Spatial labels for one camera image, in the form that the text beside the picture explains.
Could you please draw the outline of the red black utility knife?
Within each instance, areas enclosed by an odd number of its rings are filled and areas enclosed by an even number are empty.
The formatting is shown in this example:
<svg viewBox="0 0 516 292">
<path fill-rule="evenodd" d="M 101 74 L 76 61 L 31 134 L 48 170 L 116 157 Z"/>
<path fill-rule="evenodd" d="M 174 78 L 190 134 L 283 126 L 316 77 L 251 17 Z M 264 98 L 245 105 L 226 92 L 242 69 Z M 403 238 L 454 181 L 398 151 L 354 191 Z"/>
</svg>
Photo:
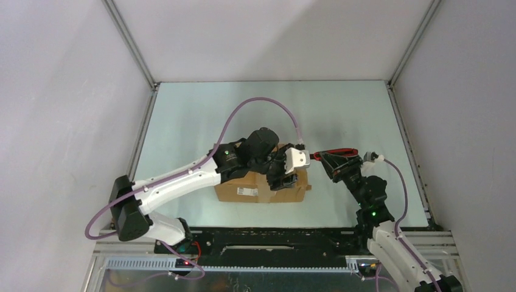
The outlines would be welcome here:
<svg viewBox="0 0 516 292">
<path fill-rule="evenodd" d="M 353 157 L 353 156 L 358 156 L 358 150 L 355 148 L 336 148 L 336 149 L 331 149 L 331 150 L 316 151 L 316 152 L 310 154 L 310 159 L 316 160 L 316 161 L 321 161 L 323 154 L 330 154 L 330 155 L 337 155 L 337 156 L 344 156 L 344 157 Z"/>
</svg>

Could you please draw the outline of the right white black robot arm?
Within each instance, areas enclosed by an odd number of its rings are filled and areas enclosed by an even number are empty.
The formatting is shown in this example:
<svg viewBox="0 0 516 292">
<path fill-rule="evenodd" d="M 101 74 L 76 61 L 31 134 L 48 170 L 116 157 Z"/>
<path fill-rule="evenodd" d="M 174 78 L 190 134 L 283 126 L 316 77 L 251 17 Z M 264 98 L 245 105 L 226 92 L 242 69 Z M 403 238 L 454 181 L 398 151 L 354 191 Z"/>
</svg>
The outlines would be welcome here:
<svg viewBox="0 0 516 292">
<path fill-rule="evenodd" d="M 384 162 L 384 156 L 367 152 L 361 157 L 354 148 L 339 148 L 315 152 L 310 158 L 322 164 L 332 182 L 344 183 L 352 194 L 360 207 L 355 249 L 376 256 L 399 291 L 463 291 L 456 276 L 446 276 L 435 268 L 402 232 L 400 223 L 408 212 L 408 200 L 404 200 L 401 218 L 395 219 L 386 205 L 387 181 L 363 175 L 366 169 Z"/>
</svg>

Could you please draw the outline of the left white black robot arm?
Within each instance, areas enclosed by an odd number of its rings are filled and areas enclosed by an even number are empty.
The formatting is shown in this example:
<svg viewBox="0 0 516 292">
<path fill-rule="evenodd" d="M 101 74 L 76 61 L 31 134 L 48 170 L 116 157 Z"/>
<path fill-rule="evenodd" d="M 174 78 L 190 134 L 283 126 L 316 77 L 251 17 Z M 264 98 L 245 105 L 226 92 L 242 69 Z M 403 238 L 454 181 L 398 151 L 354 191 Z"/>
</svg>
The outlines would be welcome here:
<svg viewBox="0 0 516 292">
<path fill-rule="evenodd" d="M 110 196 L 115 233 L 122 242 L 153 238 L 177 253 L 185 253 L 192 246 L 185 219 L 160 214 L 159 207 L 196 190 L 243 178 L 249 172 L 265 175 L 272 191 L 291 188 L 298 180 L 296 170 L 309 164 L 304 145 L 280 146 L 274 131 L 260 128 L 247 138 L 220 144 L 208 155 L 165 175 L 140 181 L 120 176 Z"/>
</svg>

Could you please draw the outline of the brown cardboard express box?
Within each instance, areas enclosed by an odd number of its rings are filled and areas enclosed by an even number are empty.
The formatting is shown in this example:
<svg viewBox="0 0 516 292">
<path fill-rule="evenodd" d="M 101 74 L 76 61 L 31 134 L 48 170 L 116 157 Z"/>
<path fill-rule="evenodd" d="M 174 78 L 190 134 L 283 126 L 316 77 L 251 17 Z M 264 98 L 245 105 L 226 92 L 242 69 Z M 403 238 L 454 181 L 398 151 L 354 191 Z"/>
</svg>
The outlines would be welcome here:
<svg viewBox="0 0 516 292">
<path fill-rule="evenodd" d="M 285 155 L 293 144 L 272 144 L 269 142 L 238 141 L 223 144 L 213 159 L 221 184 L 214 187 L 219 201 L 227 203 L 298 203 L 310 190 L 307 171 L 296 169 L 298 181 L 290 189 L 271 191 L 266 172 L 271 161 L 278 155 Z"/>
</svg>

